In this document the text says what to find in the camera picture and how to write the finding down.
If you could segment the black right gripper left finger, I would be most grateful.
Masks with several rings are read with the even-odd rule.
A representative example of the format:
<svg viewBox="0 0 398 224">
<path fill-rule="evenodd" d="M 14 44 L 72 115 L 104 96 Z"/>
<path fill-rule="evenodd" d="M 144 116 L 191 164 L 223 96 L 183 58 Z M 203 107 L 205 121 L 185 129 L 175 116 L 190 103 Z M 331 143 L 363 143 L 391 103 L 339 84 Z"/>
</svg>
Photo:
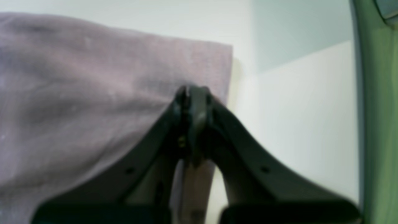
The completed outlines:
<svg viewBox="0 0 398 224">
<path fill-rule="evenodd" d="M 81 186 L 43 203 L 33 224 L 171 224 L 178 161 L 193 153 L 199 87 L 180 88 L 166 111 L 123 158 Z"/>
</svg>

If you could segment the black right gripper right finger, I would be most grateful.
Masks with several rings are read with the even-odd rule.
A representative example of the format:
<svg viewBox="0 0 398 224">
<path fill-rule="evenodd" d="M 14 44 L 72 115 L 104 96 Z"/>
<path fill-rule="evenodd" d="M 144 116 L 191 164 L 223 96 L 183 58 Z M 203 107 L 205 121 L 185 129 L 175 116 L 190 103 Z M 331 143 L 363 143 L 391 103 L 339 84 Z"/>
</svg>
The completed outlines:
<svg viewBox="0 0 398 224">
<path fill-rule="evenodd" d="M 221 170 L 222 224 L 352 224 L 358 208 L 297 174 L 268 151 L 206 87 L 193 87 L 193 150 Z"/>
</svg>

